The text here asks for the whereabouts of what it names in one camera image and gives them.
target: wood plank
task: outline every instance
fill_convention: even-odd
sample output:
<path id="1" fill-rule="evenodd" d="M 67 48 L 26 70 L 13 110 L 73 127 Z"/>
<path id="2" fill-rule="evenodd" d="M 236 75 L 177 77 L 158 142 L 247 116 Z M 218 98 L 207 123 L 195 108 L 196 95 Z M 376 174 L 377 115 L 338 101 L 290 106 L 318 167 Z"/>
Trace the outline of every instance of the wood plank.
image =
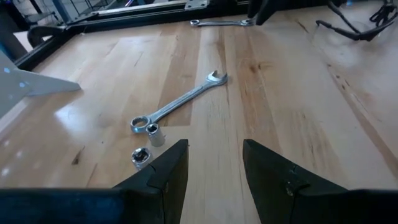
<path id="1" fill-rule="evenodd" d="M 359 24 L 378 7 L 358 4 L 344 13 Z M 14 122 L 0 134 L 0 186 L 112 187 L 136 172 L 135 148 L 146 145 L 158 156 L 187 138 L 181 223 L 259 223 L 242 158 L 243 139 L 253 138 L 349 189 L 396 189 L 398 31 L 352 42 L 317 28 L 321 18 L 342 26 L 317 7 L 278 12 L 260 27 L 178 22 L 74 37 L 36 72 L 83 90 L 29 98 L 20 116 L 8 118 Z M 213 70 L 228 73 L 228 83 L 163 119 L 164 146 L 131 132 L 133 117 Z"/>

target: combination wrench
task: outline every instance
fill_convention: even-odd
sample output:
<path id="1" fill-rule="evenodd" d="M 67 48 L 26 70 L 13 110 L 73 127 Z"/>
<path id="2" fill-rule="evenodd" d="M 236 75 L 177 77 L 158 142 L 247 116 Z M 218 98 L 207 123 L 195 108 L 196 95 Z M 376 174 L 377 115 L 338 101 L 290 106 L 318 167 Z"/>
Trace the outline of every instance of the combination wrench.
<path id="1" fill-rule="evenodd" d="M 218 22 L 200 22 L 199 20 L 190 21 L 192 27 L 200 26 L 253 26 L 252 19 L 244 19 L 241 21 L 218 21 Z"/>
<path id="2" fill-rule="evenodd" d="M 195 87 L 193 90 L 190 90 L 188 93 L 180 96 L 178 99 L 167 104 L 162 109 L 150 115 L 138 116 L 136 118 L 133 118 L 130 122 L 131 131 L 134 133 L 144 133 L 148 125 L 158 122 L 158 120 L 162 119 L 164 116 L 168 115 L 173 110 L 182 106 L 184 103 L 192 100 L 200 93 L 203 93 L 204 91 L 210 89 L 211 87 L 224 85 L 228 81 L 227 74 L 223 75 L 221 78 L 218 78 L 216 76 L 217 76 L 217 71 L 211 72 L 206 77 L 206 80 L 202 85 Z"/>

